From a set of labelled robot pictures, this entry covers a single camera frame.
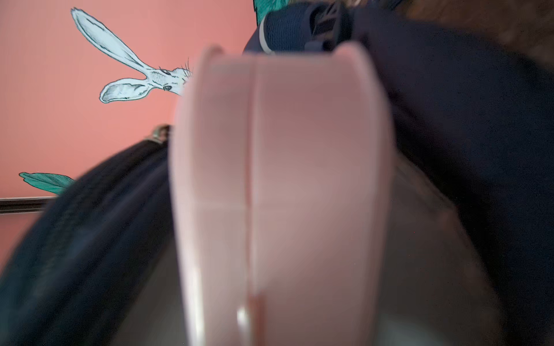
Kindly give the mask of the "pink pencil case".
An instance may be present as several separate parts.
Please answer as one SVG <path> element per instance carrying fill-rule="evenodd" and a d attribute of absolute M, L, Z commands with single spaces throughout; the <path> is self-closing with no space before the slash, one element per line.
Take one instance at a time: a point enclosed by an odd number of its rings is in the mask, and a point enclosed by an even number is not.
<path fill-rule="evenodd" d="M 170 139 L 190 345 L 370 345 L 395 166 L 367 51 L 207 49 Z"/>

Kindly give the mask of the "navy blue school backpack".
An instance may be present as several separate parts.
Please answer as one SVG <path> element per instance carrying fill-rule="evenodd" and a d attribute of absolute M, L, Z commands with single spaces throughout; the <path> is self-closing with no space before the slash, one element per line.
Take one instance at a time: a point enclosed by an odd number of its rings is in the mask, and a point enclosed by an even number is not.
<path fill-rule="evenodd" d="M 245 54 L 358 43 L 395 166 L 370 345 L 553 343 L 553 75 L 369 5 L 269 13 Z M 170 188 L 175 123 L 65 186 L 1 274 L 3 345 L 190 345 Z"/>

